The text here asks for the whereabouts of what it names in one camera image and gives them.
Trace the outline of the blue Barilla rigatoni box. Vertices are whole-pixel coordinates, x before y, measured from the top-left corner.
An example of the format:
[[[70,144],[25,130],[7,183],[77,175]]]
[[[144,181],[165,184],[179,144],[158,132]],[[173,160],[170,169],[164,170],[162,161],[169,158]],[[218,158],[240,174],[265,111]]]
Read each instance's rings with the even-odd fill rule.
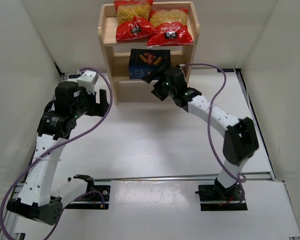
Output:
[[[130,80],[141,80],[162,66],[171,67],[171,51],[168,49],[137,49],[130,51],[128,74]]]

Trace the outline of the red fusilli pasta bag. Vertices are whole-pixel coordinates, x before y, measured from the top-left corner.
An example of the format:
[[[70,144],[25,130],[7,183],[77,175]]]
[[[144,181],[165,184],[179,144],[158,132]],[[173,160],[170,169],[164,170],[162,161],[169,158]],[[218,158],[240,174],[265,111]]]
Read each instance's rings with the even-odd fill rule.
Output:
[[[149,37],[147,47],[191,45],[193,38],[187,27],[188,9],[156,9],[149,15],[157,33]]]
[[[152,0],[115,0],[116,41],[145,39],[157,34],[158,30],[149,21],[152,6]]]

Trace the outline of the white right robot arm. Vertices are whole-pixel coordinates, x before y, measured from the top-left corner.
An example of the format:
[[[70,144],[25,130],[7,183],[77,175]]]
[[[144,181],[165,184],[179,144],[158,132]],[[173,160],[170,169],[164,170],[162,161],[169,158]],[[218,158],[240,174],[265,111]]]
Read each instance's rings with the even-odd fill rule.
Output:
[[[238,118],[215,106],[214,99],[208,100],[199,90],[189,87],[185,79],[184,64],[158,70],[141,79],[153,86],[152,94],[163,101],[171,97],[175,105],[207,123],[210,148],[221,166],[211,189],[201,191],[212,201],[225,201],[239,191],[245,198],[242,184],[246,178],[242,169],[259,149],[254,122],[251,118]]]

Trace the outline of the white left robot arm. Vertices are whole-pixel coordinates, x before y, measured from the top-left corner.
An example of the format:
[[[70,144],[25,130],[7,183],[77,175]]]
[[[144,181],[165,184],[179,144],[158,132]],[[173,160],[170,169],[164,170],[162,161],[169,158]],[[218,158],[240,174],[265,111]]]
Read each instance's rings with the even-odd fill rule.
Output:
[[[104,89],[89,92],[74,81],[57,85],[55,98],[45,106],[37,128],[33,166],[18,196],[8,201],[8,211],[53,226],[72,201],[93,197],[94,183],[89,175],[70,177],[64,186],[55,191],[52,190],[52,183],[60,156],[69,143],[77,120],[83,115],[104,118],[108,108]]]

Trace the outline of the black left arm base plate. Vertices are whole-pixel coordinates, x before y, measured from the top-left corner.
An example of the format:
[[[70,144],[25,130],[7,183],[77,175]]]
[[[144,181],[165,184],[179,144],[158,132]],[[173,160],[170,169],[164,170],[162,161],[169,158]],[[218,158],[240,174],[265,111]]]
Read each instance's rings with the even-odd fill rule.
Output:
[[[84,197],[79,197],[68,204],[67,210],[108,210],[110,205],[111,182],[95,181],[90,193]]]

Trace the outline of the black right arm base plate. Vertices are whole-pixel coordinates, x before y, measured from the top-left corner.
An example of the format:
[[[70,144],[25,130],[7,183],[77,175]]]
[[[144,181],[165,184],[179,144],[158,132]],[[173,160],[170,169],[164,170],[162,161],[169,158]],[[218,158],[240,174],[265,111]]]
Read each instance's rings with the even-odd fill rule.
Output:
[[[198,185],[198,190],[195,194],[199,196],[200,210],[202,212],[248,210],[246,200],[243,199],[243,191],[238,184],[225,193],[216,185]]]

